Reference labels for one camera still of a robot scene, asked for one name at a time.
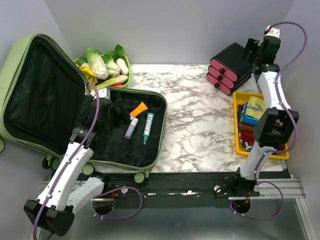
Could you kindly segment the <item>white lilac bottle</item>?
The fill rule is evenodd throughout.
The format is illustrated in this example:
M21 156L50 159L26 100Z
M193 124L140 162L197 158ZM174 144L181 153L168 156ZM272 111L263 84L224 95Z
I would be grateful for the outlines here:
M125 135L124 135L124 138L129 140L137 126L137 123L139 122L139 119L136 118L136 117L133 117L130 124L129 124L129 127L127 128L127 131L125 132Z

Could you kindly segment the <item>black case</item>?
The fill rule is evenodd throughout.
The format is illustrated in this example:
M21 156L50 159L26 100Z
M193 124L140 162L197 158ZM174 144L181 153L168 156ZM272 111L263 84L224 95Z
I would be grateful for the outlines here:
M252 66L242 58L244 47L234 42L210 59L206 79L227 96L252 76Z

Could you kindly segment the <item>yellow plastic tray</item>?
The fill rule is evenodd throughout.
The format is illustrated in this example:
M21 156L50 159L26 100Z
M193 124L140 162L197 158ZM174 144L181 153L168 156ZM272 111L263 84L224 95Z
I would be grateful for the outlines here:
M251 96L264 99L261 93L235 91L233 94L233 118L234 118L234 137L235 137L235 152L237 155L248 157L250 152L243 148L239 135L239 121L238 121L238 105L244 105Z

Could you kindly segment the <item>yellow blue towel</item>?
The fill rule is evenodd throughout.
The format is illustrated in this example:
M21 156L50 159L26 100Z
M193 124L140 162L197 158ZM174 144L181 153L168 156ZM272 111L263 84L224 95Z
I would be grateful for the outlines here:
M251 96L244 104L243 112L240 115L240 122L256 126L265 112L265 102L262 98Z

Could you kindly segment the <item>green hard-shell suitcase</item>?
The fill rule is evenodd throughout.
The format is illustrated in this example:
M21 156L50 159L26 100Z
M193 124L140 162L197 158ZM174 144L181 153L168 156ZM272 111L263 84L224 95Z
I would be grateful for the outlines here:
M56 170L67 151L77 116L88 97L86 77L48 35L20 37L11 47L0 71L0 135L9 141L46 153L45 169ZM139 114L130 139L124 128L121 159L90 159L91 163L147 172L156 165L166 126L167 101L153 91L112 87L110 100L122 99L129 115L141 102L148 107ZM143 145L147 114L154 119Z

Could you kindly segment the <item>dark red cloth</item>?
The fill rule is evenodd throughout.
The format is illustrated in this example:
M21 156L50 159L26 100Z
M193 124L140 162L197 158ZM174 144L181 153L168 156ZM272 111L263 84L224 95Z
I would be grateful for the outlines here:
M242 145L242 141L255 142L254 134L252 132L248 132L248 131L240 131L239 132L239 139L240 139L241 145Z

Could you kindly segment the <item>blue patterned garment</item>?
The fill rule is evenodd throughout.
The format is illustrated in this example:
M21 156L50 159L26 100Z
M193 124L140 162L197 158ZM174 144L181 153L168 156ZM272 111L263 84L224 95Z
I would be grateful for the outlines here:
M254 141L242 141L242 147L247 151L250 152L254 146Z

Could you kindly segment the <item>brown microfibre cloth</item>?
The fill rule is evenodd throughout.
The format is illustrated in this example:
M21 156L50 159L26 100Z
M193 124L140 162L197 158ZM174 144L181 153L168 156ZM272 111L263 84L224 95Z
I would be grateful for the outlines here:
M239 123L239 130L240 131L246 131L246 132L253 133L254 129L255 129L254 125L249 125L249 124L245 124L242 122Z

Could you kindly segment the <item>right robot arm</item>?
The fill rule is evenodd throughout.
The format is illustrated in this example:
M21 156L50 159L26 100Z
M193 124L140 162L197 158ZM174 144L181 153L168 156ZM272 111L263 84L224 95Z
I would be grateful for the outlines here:
M262 40L248 39L243 52L252 64L256 84L263 95L265 111L254 128L253 148L232 177L230 191L236 196L254 190L266 160L280 145L288 142L297 126L299 113L287 103L281 86L280 67L274 63L280 45L278 36L265 35Z

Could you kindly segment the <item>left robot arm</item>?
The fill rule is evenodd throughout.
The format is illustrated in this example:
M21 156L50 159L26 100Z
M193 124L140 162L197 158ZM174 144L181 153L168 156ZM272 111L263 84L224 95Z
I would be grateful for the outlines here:
M75 191L72 186L90 158L110 162L121 159L120 142L129 121L122 99L86 98L61 164L37 199L28 200L23 207L35 228L62 237L89 200L110 194L111 185L98 176L91 176Z

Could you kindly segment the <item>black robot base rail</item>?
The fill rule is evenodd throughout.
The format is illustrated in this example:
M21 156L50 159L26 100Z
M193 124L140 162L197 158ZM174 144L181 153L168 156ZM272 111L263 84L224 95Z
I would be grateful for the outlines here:
M229 198L238 202L258 197L254 190L232 190L232 172L191 173L100 173L103 192L114 194L100 196L94 203L99 208L114 204L117 209L178 209L178 208L227 208Z

